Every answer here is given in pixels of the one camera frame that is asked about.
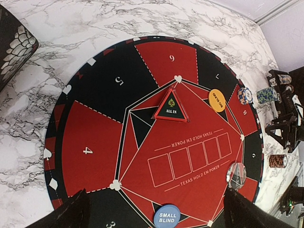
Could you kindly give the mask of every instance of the number 3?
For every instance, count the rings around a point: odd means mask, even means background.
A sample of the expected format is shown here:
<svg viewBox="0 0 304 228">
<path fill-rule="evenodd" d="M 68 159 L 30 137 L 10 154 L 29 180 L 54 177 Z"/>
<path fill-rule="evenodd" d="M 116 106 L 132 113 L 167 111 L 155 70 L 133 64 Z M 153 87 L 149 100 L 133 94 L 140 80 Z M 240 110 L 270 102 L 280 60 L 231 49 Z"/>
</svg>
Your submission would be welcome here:
<svg viewBox="0 0 304 228">
<path fill-rule="evenodd" d="M 114 222 L 111 222 L 111 224 L 110 225 L 106 225 L 106 228 L 112 228 L 112 227 L 114 227 L 114 226 L 116 226 L 116 224 L 114 223 Z"/>
</svg>

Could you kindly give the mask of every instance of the triangular all in button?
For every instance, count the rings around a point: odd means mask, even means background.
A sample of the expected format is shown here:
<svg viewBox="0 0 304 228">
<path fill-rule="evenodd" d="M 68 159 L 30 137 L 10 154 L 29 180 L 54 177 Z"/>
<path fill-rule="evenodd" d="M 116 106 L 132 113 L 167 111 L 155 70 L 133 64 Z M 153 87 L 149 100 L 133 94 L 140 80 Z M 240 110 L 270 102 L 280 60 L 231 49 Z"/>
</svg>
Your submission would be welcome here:
<svg viewBox="0 0 304 228">
<path fill-rule="evenodd" d="M 170 87 L 160 106 L 156 110 L 154 119 L 189 122 L 184 107 L 179 100 L 174 87 Z"/>
</svg>

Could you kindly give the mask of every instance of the round poker mat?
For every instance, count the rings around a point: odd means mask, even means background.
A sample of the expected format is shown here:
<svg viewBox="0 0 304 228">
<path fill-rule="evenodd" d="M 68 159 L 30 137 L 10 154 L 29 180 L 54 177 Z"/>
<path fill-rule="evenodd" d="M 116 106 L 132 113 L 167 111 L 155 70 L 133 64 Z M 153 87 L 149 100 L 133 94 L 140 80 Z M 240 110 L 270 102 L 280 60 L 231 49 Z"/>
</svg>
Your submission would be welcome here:
<svg viewBox="0 0 304 228">
<path fill-rule="evenodd" d="M 154 227 L 168 203 L 181 212 L 178 228 L 225 227 L 230 165 L 245 165 L 239 192 L 250 201 L 263 172 L 260 124 L 238 99 L 243 87 L 218 56 L 177 38 L 134 38 L 100 52 L 69 81 L 49 121 L 44 167 L 54 208 L 85 188 L 91 228 Z M 210 107 L 212 89 L 225 98 L 221 112 Z M 154 118 L 174 108 L 188 120 Z"/>
</svg>

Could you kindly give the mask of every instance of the yellow big blind button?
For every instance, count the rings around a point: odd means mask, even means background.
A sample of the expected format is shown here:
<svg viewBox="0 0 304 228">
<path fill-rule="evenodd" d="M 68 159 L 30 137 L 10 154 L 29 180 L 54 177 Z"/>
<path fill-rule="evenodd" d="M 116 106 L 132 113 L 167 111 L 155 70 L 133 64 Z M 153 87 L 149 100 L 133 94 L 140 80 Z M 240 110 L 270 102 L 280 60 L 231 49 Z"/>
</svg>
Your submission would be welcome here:
<svg viewBox="0 0 304 228">
<path fill-rule="evenodd" d="M 209 104 L 214 111 L 223 112 L 226 107 L 226 100 L 222 92 L 218 89 L 212 89 L 209 93 Z"/>
</svg>

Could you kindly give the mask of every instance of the white marble table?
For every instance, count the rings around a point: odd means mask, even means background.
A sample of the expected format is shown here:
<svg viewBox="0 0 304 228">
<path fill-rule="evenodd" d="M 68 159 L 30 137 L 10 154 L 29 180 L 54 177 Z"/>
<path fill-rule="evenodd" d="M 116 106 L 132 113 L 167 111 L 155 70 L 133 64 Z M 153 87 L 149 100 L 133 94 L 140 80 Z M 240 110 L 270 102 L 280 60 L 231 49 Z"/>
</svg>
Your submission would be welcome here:
<svg viewBox="0 0 304 228">
<path fill-rule="evenodd" d="M 40 48 L 0 94 L 0 227 L 22 228 L 50 213 L 43 173 L 44 137 L 65 84 L 88 59 L 126 39 L 163 35 L 193 41 L 227 63 L 254 93 L 276 61 L 258 25 L 203 0 L 0 0 Z M 257 107 L 262 127 L 270 106 Z M 269 211 L 299 169 L 270 169 L 283 148 L 265 135 L 265 167 L 256 204 Z"/>
</svg>

